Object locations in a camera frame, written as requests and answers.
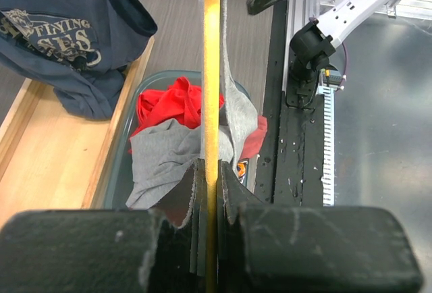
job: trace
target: gray wood floor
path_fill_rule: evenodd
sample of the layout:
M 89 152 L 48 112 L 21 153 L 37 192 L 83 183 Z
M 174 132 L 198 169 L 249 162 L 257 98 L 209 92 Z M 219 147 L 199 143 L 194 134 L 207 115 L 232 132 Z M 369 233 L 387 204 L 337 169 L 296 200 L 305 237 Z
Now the gray wood floor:
M 201 70 L 202 28 L 198 0 L 141 0 L 158 24 L 146 76 L 161 70 Z M 249 16 L 246 0 L 228 0 L 227 45 L 232 74 L 259 112 L 263 106 L 272 11 Z M 0 65 L 0 123 L 23 77 Z

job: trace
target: gray plastic container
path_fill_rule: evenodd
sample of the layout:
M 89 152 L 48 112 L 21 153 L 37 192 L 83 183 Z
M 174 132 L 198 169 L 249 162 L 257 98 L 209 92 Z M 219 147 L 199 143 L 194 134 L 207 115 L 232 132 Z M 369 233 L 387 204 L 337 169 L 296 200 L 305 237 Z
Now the gray plastic container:
M 138 127 L 138 119 L 136 117 L 138 95 L 147 89 L 167 90 L 168 86 L 172 85 L 180 76 L 187 77 L 193 85 L 201 85 L 200 72 L 167 70 L 146 78 L 135 90 L 132 104 L 128 109 L 125 125 L 123 130 L 121 130 L 117 153 L 115 154 L 113 167 L 108 178 L 107 191 L 103 202 L 104 209 L 127 209 L 126 201 L 134 187 L 129 138 Z M 238 90 L 249 96 L 242 85 L 236 82 L 236 86 Z

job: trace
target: yellow rod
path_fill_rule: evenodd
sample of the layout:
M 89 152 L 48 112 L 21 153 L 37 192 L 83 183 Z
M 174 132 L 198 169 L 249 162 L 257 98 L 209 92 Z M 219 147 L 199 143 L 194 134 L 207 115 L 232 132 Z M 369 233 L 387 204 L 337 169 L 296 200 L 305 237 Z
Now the yellow rod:
M 217 292 L 220 0 L 204 0 L 204 126 L 207 181 L 206 292 Z

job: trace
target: dark blue cloth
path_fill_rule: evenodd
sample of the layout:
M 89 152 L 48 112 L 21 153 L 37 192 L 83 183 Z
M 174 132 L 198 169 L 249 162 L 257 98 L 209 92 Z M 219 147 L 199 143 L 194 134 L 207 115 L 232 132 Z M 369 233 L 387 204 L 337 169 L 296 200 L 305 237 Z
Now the dark blue cloth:
M 139 0 L 0 0 L 0 62 L 93 119 L 112 116 L 120 71 L 156 31 Z

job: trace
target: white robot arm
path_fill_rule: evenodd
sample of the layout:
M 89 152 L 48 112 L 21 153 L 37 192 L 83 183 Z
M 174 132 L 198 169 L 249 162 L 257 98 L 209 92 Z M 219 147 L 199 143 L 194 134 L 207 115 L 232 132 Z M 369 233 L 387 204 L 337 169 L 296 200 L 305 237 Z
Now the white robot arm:
M 324 68 L 329 56 L 342 44 L 345 38 L 376 9 L 394 0 L 344 0 L 338 6 L 323 14 L 318 20 L 299 30 L 290 42 L 296 56 L 291 73 L 299 77 Z

